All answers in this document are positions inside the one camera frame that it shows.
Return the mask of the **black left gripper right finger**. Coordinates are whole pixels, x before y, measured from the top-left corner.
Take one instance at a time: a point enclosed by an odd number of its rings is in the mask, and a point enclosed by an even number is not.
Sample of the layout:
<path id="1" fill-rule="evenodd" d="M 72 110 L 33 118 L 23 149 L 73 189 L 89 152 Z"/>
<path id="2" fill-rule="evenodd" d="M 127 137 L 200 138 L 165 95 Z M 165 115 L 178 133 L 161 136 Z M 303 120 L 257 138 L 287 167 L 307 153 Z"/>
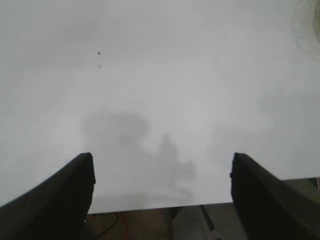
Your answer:
<path id="1" fill-rule="evenodd" d="M 235 153 L 231 196 L 250 240 L 318 240 L 320 191 L 309 180 L 283 181 Z"/>

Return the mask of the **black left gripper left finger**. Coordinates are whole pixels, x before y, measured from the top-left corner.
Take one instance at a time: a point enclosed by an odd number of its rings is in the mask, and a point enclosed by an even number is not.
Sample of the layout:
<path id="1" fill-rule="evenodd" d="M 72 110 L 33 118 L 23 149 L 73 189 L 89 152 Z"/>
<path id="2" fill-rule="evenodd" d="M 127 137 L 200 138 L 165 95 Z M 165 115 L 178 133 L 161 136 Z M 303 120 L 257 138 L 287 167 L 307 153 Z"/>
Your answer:
<path id="1" fill-rule="evenodd" d="M 81 153 L 0 208 L 2 240 L 93 240 L 86 217 L 96 183 L 93 156 Z"/>

